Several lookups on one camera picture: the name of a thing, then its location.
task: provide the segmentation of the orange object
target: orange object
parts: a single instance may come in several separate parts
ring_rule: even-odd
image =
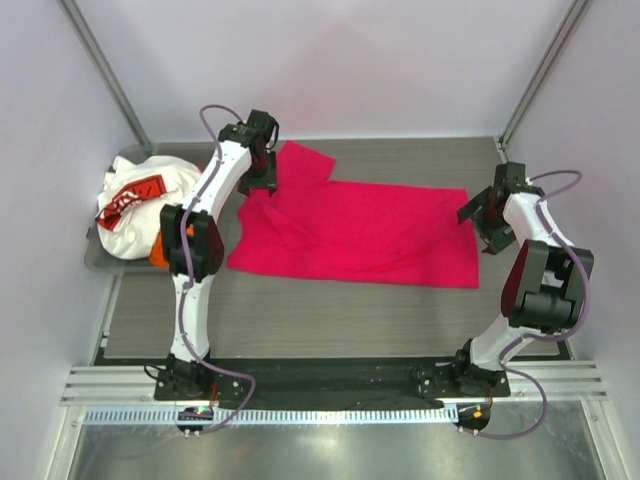
[[[209,399],[209,408],[213,406],[213,403],[218,399],[218,384],[211,385],[211,398]]]
[[[187,228],[187,235],[193,237],[193,227]],[[151,248],[151,253],[149,254],[149,261],[151,265],[158,268],[168,268],[169,262],[164,258],[163,246],[162,246],[162,234],[158,233],[158,237],[156,238],[153,247]]]

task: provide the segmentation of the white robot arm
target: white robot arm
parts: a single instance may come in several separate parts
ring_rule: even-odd
[[[507,163],[496,168],[493,187],[458,212],[460,222],[471,219],[488,245],[485,252],[497,254],[514,241],[520,245],[502,292],[501,314],[456,354],[454,376],[463,394],[482,396],[503,378],[504,364],[535,338],[566,332],[578,320],[585,285],[565,248],[587,276],[593,255],[560,232],[543,196],[526,180],[523,164]]]
[[[266,112],[253,110],[246,122],[227,125],[219,135],[222,158],[209,162],[200,180],[178,205],[167,205],[160,214],[163,254],[173,275],[176,296],[175,334],[167,357],[166,370],[158,377],[155,398],[180,399],[182,382],[205,392],[211,386],[211,372],[199,365],[185,345],[188,341],[198,358],[209,359],[207,335],[209,292],[224,260],[224,245],[218,231],[218,217],[229,195],[238,186],[241,193],[252,188],[277,188],[275,153],[267,146],[278,123]],[[188,236],[194,282],[186,287],[189,274],[181,238],[181,220],[193,228]],[[183,330],[179,319],[182,318]]]

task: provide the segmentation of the wooden table surface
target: wooden table surface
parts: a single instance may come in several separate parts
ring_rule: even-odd
[[[337,159],[334,179],[464,187],[470,197],[493,182],[500,162],[491,138],[300,143]],[[237,210],[243,198],[234,193],[220,216],[228,252],[240,239]],[[223,267],[214,281],[209,304],[212,354],[453,355],[495,319],[516,253],[517,246],[512,245],[499,256],[481,255],[481,286],[477,290],[297,280]],[[126,274],[105,356],[164,358],[173,338],[174,308],[168,274]],[[557,348],[532,345],[527,352],[555,354]]]

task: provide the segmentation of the red towel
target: red towel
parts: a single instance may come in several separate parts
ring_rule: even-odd
[[[238,212],[229,268],[294,278],[477,288],[464,189],[329,180],[335,160],[296,143],[278,153],[278,191],[254,190]]]

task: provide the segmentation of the metal pole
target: metal pole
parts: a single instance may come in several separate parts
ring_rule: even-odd
[[[98,69],[98,72],[102,76],[107,89],[111,93],[113,99],[116,102],[116,105],[122,112],[125,120],[129,124],[131,131],[133,132],[136,140],[142,145],[142,147],[151,152],[151,140],[147,136],[144,128],[142,128],[142,124],[138,119],[131,103],[127,99],[127,96],[124,93],[124,90],[120,86],[120,82],[116,78],[107,58],[105,57],[96,37],[93,35],[93,32],[89,28],[86,19],[82,15],[82,12],[78,8],[75,0],[57,0],[58,4],[67,15],[71,25],[74,30],[80,37],[80,41],[82,42],[87,54],[95,64]]]
[[[518,106],[511,115],[504,133],[499,139],[499,144],[503,150],[508,151],[509,143],[518,129],[520,122],[529,110],[531,103],[540,91],[545,80],[549,77],[552,68],[556,64],[564,48],[567,46],[571,35],[580,23],[580,20],[584,17],[587,9],[591,5],[591,2],[592,0],[574,0],[571,4],[571,7],[567,11],[567,14],[562,20],[558,31],[549,45],[549,48],[547,48],[544,57],[542,57],[542,61],[538,65],[533,78],[520,98]]]

